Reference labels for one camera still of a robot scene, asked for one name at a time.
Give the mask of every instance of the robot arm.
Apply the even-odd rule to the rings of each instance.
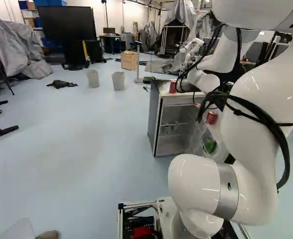
[[[217,19],[230,26],[293,33],[293,0],[281,5],[273,0],[253,3],[249,0],[214,0],[212,5]],[[216,49],[216,55],[203,59],[198,68],[229,70],[236,50],[232,42],[227,42],[221,38],[219,45],[224,47]],[[198,79],[190,80],[200,84],[203,76],[201,73]],[[283,54],[239,78],[230,95],[255,104],[275,122],[293,123],[293,41]],[[227,103],[255,116],[232,100]],[[274,136],[263,124],[236,115],[229,107],[225,107],[219,120],[223,142],[237,160],[236,164],[182,154],[169,167],[168,185],[172,198],[183,224],[198,238],[214,235],[223,219],[264,225],[274,216],[278,205],[275,176],[278,142]],[[288,136],[293,126],[282,126],[281,129]]]
[[[193,68],[188,73],[186,82],[184,84],[189,83],[195,85],[204,93],[208,93],[219,86],[220,80],[213,74],[205,74],[202,70],[209,70],[218,73],[228,73],[232,71],[237,58],[238,43],[236,28],[232,26],[225,26],[223,28],[223,34],[220,37],[214,53],[212,55],[205,56],[203,60],[196,66],[196,68]],[[241,30],[242,48],[240,59],[243,58],[248,49],[251,47],[259,32],[259,30]],[[182,48],[181,52],[186,51],[191,43],[189,43],[186,48]],[[198,50],[199,45],[200,44],[197,44],[196,47],[190,49],[185,57],[185,63],[189,61],[190,53],[195,52],[195,49],[196,51]]]
[[[191,54],[197,52],[203,44],[204,44],[203,40],[199,38],[195,38],[191,42],[189,42],[186,46],[180,49],[181,53],[186,53],[184,65],[188,64],[191,58]]]

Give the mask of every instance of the black monitor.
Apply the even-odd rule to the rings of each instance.
[[[115,34],[116,33],[116,29],[114,27],[104,27],[103,28],[103,33],[104,34]]]
[[[89,6],[39,6],[43,32],[56,42],[96,40],[93,12]]]

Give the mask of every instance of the light blue floor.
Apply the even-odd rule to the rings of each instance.
[[[113,239],[119,202],[169,195],[171,158],[152,157],[149,93],[134,83],[136,71],[113,60],[90,68],[99,72],[99,88],[87,87],[86,70],[54,66],[45,79],[14,86],[15,96],[0,91],[0,100],[9,100],[0,107],[0,126],[20,127],[0,138],[0,232],[29,218],[35,234],[55,229],[63,239]],[[113,90],[115,71],[125,72],[125,91]],[[52,80],[79,86],[56,90],[46,86]],[[293,238],[293,133],[290,146],[292,173],[279,194],[278,215],[267,226],[249,228],[254,239]]]

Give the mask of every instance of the trash can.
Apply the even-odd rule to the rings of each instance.
[[[113,88],[115,91],[122,91],[125,88],[125,73],[116,71],[112,74]]]
[[[99,74],[96,70],[89,70],[87,72],[87,77],[89,80],[89,87],[91,88],[99,87]]]

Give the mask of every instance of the soda can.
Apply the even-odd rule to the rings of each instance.
[[[169,89],[168,92],[171,93],[171,94],[176,93],[175,81],[170,82],[170,89]]]
[[[217,113],[215,111],[209,111],[206,116],[206,122],[208,124],[215,124],[217,121]]]

